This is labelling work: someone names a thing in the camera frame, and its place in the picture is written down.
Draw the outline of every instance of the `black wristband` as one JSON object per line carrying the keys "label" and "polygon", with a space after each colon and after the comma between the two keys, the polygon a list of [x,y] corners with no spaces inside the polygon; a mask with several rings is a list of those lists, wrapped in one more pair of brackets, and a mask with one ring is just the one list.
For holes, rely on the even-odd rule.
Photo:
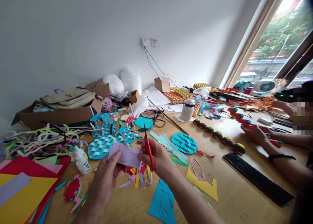
{"label": "black wristband", "polygon": [[270,156],[268,157],[268,159],[269,159],[270,161],[273,161],[273,159],[275,159],[275,158],[290,158],[290,159],[296,160],[295,157],[293,157],[293,156],[291,156],[291,155],[287,155],[287,154],[273,154],[273,155],[270,155]]}

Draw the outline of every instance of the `white thermos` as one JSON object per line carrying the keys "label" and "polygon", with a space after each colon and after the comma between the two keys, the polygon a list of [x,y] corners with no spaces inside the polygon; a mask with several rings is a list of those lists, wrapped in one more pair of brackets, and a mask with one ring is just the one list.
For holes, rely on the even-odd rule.
{"label": "white thermos", "polygon": [[196,101],[189,98],[185,101],[180,118],[185,121],[190,121],[193,111],[195,110]]}

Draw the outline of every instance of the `white paper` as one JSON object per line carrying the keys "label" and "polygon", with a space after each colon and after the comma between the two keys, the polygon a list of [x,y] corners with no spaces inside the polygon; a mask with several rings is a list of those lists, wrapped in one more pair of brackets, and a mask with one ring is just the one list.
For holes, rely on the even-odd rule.
{"label": "white paper", "polygon": [[180,116],[175,116],[175,118],[178,120],[178,121],[181,121],[181,122],[188,122],[188,121],[194,121],[195,118],[191,117],[190,120],[188,121],[184,121],[182,118],[180,118]]}
{"label": "white paper", "polygon": [[174,112],[182,112],[183,104],[173,104],[173,105],[171,105],[171,109]]}
{"label": "white paper", "polygon": [[165,104],[169,104],[170,100],[164,96],[164,94],[162,94],[157,88],[155,88],[154,86],[150,86],[150,88],[148,89],[149,94],[148,94],[148,98],[156,105],[156,106],[160,106],[160,105],[165,105]]}

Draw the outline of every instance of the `hand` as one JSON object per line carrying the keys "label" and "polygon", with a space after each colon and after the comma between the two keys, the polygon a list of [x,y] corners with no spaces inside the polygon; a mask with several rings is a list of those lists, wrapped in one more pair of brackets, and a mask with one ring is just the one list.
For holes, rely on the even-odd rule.
{"label": "hand", "polygon": [[116,178],[121,170],[126,172],[126,166],[117,164],[122,152],[118,151],[109,161],[105,156],[100,160],[96,174],[91,184],[88,200],[105,208],[108,206],[116,186]]}
{"label": "hand", "polygon": [[250,137],[259,145],[263,145],[265,142],[269,142],[266,134],[257,125],[253,125],[253,130],[245,128],[243,125],[240,128],[245,132],[245,134]]}
{"label": "hand", "polygon": [[[165,171],[168,171],[171,168],[176,168],[164,146],[162,146],[152,138],[149,138],[148,141],[151,149],[151,154],[153,156],[154,169],[159,177],[162,177]],[[143,144],[141,145],[141,149],[143,153],[146,152],[145,142],[143,142]],[[143,163],[151,167],[149,155],[139,154],[138,158]]]}

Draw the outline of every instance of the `tree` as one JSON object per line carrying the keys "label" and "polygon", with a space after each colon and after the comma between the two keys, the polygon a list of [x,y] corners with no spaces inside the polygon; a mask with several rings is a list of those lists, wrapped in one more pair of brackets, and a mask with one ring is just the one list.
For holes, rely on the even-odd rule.
{"label": "tree", "polygon": [[305,0],[284,15],[273,18],[266,28],[256,50],[258,60],[276,57],[283,51],[284,58],[298,48],[308,32],[313,29],[313,13],[310,3]]}

